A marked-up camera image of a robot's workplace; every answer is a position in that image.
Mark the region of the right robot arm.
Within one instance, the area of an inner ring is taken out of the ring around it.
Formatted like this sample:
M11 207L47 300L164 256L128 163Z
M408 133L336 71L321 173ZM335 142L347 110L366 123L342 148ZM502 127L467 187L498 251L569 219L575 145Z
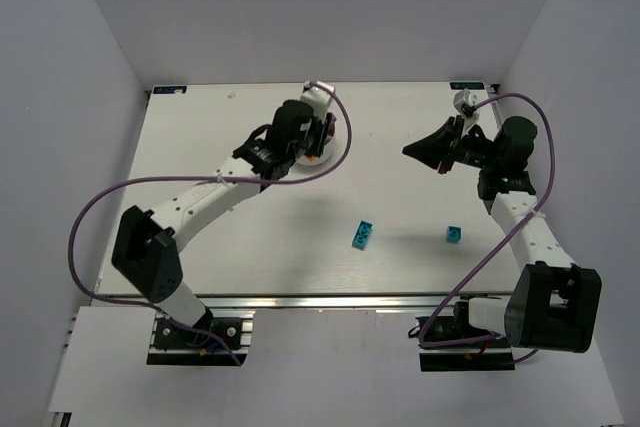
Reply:
M467 128L456 116L402 152L440 174L456 163L478 168L478 196L520 268L509 298L465 296L456 302L457 331L500 336L512 347L584 353L602 281L564 251L539 210L527 172L537 133L533 122L515 116L488 139L479 126Z

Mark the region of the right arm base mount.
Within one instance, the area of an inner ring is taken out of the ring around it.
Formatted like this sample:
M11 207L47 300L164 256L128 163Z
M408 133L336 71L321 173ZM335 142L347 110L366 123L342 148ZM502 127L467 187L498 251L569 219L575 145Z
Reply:
M426 343L443 346L419 347L419 367L423 373L513 371L515 361L505 339L469 324L469 296L445 308L426 331Z

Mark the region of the small teal lego brick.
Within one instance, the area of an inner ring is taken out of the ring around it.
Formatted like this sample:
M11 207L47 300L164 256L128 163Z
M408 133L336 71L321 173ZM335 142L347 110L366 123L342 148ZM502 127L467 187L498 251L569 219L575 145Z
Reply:
M446 241L449 243L459 243L461 241L462 230L459 226L448 226L446 229Z

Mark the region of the long teal lego brick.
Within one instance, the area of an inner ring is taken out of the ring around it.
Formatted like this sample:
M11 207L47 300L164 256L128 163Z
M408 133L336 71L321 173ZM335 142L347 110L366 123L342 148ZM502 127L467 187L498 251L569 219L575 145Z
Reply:
M352 247L358 250L364 250L371 236L373 225L366 221L361 221L356 229L352 240Z

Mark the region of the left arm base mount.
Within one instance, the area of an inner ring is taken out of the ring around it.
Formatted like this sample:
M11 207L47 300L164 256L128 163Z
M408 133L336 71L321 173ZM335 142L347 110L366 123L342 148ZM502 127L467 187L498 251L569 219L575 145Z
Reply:
M200 326L219 337L233 352L230 355L216 338L179 328L164 316L152 324L146 364L181 367L239 367L249 352L253 330L251 311L213 311Z

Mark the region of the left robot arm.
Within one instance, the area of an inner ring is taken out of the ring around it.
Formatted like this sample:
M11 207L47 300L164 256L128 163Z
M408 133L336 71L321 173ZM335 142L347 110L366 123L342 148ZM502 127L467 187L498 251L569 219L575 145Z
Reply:
M212 314L183 280L180 252L209 224L285 177L304 155L319 155L332 126L332 99L309 92L285 101L270 124L249 138L201 181L149 210L121 216L111 264L153 306L178 323L205 330Z

